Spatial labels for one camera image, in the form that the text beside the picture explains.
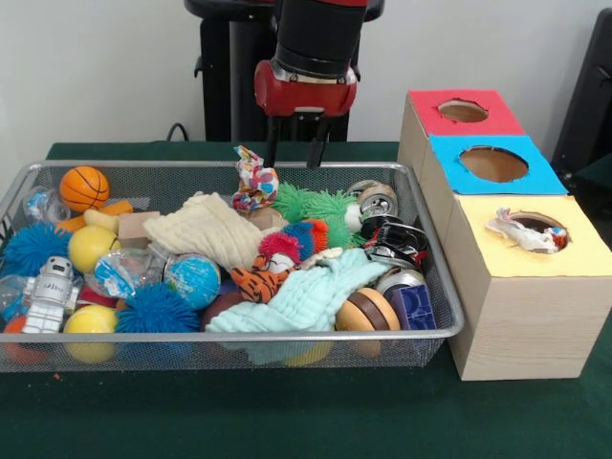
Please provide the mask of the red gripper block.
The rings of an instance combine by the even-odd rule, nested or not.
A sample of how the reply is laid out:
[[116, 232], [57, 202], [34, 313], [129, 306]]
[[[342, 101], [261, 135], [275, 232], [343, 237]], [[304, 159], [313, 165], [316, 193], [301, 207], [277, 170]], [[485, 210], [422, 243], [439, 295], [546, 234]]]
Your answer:
[[[352, 68], [341, 78], [317, 78], [289, 72], [274, 60], [260, 61], [254, 72], [256, 103], [268, 117], [265, 166], [274, 167], [287, 119], [295, 113], [315, 113], [341, 117], [353, 105], [358, 79]], [[331, 120], [321, 118], [311, 142], [308, 168], [320, 167], [331, 131]]]

